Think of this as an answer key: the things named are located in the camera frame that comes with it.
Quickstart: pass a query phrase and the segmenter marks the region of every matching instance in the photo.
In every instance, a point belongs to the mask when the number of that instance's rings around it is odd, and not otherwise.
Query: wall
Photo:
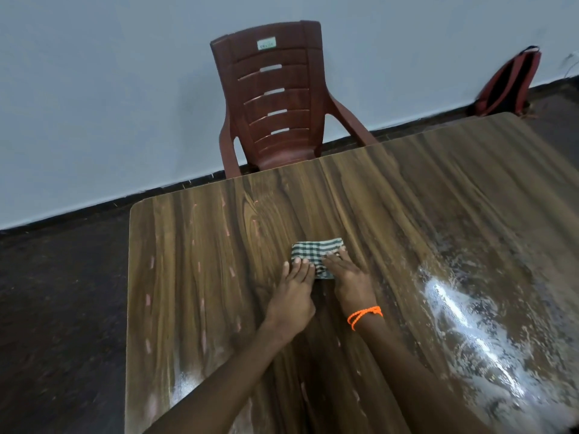
[[[329,89],[374,130],[471,102],[529,44],[534,84],[563,77],[578,17],[577,0],[0,0],[0,229],[222,169],[225,33],[320,21]]]

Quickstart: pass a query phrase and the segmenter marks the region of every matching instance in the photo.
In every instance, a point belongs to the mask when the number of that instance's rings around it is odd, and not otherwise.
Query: black baseboard
[[[548,94],[553,94],[565,87],[572,87],[579,90],[579,76],[575,76],[572,78],[567,79],[560,79],[549,84],[535,86],[529,90],[529,99],[532,101],[534,99],[543,97]],[[430,116],[426,118],[421,118],[420,120],[415,120],[409,123],[404,123],[402,125],[398,125],[395,127],[390,127],[384,130],[372,131],[372,134],[376,138],[384,138],[388,134],[403,134],[404,130],[416,127],[416,126],[425,126],[425,125],[432,125],[442,123],[444,121],[452,120],[454,118],[460,118],[463,115],[466,115],[466,108],[458,108],[451,111],[447,111],[441,114],[437,114],[435,116]],[[334,140],[328,143],[324,143],[322,146],[322,152],[328,152],[340,149],[344,146],[352,145],[353,140],[350,137],[344,137],[338,140]],[[247,174],[250,172],[254,172],[249,166],[245,165],[241,167],[242,173]],[[107,211],[117,210],[119,208],[126,208],[128,210],[133,204],[142,201],[146,198],[150,198],[152,196],[161,195],[164,193],[170,193],[177,190],[189,189],[191,187],[201,186],[203,184],[208,184],[216,181],[221,181],[225,179],[225,171],[217,171],[210,175],[201,176],[199,178],[183,181],[176,184],[171,184],[170,186],[166,187],[157,187],[155,189],[150,189],[141,193],[135,193],[129,196],[125,196],[122,198],[118,198],[112,201],[108,201],[106,203],[101,203],[97,205],[93,205],[90,207],[85,207],[79,210],[75,210],[73,212],[63,213],[61,215],[53,216],[51,218],[42,219],[24,226],[18,226],[13,228],[8,228],[5,230],[0,230],[0,240],[5,237],[11,237],[18,234],[26,234],[31,231],[36,231],[41,228],[45,228],[48,226],[59,225],[61,223],[65,223],[71,220],[88,218],[91,215],[96,213],[103,213]]]

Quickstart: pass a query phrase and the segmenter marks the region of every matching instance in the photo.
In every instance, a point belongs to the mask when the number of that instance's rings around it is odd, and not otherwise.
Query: person's right arm
[[[339,257],[328,255],[322,263],[337,279],[336,296],[346,317],[378,305],[371,277],[351,261],[345,248]],[[491,432],[392,336],[380,315],[366,313],[355,329],[372,352],[412,432]]]

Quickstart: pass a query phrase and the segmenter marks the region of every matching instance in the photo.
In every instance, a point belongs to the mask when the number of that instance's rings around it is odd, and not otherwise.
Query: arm
[[[277,353],[301,332],[315,313],[310,297],[315,266],[306,259],[283,265],[265,320],[250,345],[161,416],[147,434],[226,433]]]
[[[225,109],[225,121],[219,134],[219,149],[221,151],[221,160],[223,169],[227,178],[235,178],[242,175],[237,163],[235,148],[233,147],[233,138],[231,137],[231,124],[229,121],[229,109]]]
[[[370,134],[370,131],[354,116],[343,104],[338,102],[334,96],[329,94],[330,115],[336,117],[338,122],[356,139],[360,146],[376,145],[378,140]]]
[[[328,255],[322,262],[339,282],[336,296],[344,314],[350,316],[376,306],[370,276],[351,261],[345,248],[339,255]],[[372,352],[412,432],[491,432],[390,334],[380,315],[362,316],[356,330]]]

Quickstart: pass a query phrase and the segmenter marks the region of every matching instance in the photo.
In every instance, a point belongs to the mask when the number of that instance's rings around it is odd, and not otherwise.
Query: black and red bag
[[[488,116],[510,112],[521,116],[529,107],[527,93],[539,67],[541,52],[527,47],[496,72],[470,109],[470,114]]]

